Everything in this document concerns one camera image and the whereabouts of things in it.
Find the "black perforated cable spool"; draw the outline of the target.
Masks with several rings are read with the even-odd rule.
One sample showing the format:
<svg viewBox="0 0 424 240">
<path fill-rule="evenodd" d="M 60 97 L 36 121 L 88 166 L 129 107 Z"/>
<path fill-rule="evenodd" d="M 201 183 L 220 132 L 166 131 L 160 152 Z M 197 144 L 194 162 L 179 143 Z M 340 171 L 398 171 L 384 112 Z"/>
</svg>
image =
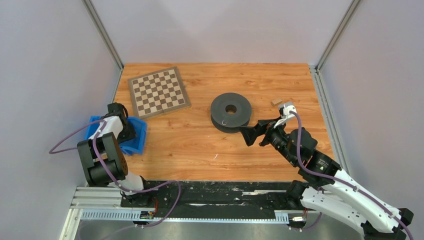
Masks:
<svg viewBox="0 0 424 240">
<path fill-rule="evenodd" d="M 235 92 L 217 96 L 210 105 L 210 119 L 214 127 L 226 134 L 235 134 L 247 126 L 252 106 L 247 98 Z"/>
</svg>

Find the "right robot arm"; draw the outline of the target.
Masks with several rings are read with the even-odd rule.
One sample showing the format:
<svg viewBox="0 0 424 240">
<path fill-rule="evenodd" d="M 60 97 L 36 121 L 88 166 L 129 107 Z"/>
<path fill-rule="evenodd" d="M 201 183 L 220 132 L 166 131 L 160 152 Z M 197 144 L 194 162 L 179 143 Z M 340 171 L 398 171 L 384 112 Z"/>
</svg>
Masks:
<svg viewBox="0 0 424 240">
<path fill-rule="evenodd" d="M 255 126 L 242 126 L 240 132 L 247 146 L 263 136 L 260 146 L 272 145 L 306 183 L 293 181 L 285 195 L 292 209 L 303 206 L 317 210 L 351 227 L 366 240 L 412 240 L 408 226 L 414 214 L 407 208 L 396 208 L 362 187 L 335 160 L 318 151 L 317 140 L 302 126 L 285 132 L 287 116 L 260 120 Z"/>
</svg>

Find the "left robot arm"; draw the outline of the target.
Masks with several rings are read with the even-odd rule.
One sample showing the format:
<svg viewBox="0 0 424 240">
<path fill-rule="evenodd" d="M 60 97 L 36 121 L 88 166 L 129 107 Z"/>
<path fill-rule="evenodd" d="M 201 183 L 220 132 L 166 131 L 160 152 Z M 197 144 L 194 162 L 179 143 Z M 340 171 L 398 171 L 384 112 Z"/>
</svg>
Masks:
<svg viewBox="0 0 424 240">
<path fill-rule="evenodd" d="M 108 113 L 92 118 L 94 124 L 88 137 L 77 144 L 86 181 L 90 187 L 115 187 L 124 199 L 147 207 L 153 193 L 144 188 L 144 178 L 131 173 L 125 156 L 142 154 L 147 124 L 130 117 L 121 103 L 110 103 Z"/>
</svg>

